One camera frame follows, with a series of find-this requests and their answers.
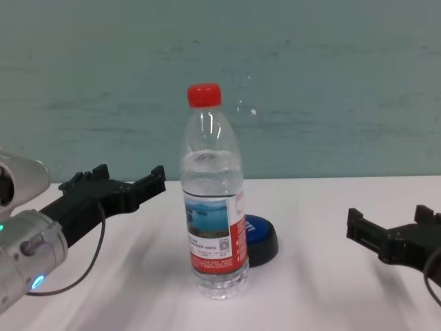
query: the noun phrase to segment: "teal wall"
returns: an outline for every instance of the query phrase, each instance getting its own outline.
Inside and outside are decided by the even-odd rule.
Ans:
[[[441,174],[439,0],[3,0],[0,145],[178,178],[217,81],[247,178]]]

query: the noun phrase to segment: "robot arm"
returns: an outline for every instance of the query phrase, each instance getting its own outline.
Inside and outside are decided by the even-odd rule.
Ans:
[[[107,166],[100,165],[60,185],[63,196],[40,212],[9,217],[48,187],[49,176],[37,161],[0,153],[0,314],[35,289],[65,261],[68,248],[105,218],[135,212],[165,191],[162,166],[128,184],[110,179]]]
[[[364,219],[358,210],[350,209],[347,238],[378,254],[383,263],[414,268],[441,286],[441,263],[438,261],[440,257],[436,256],[441,248],[441,214],[418,205],[414,221],[413,224],[384,229]]]

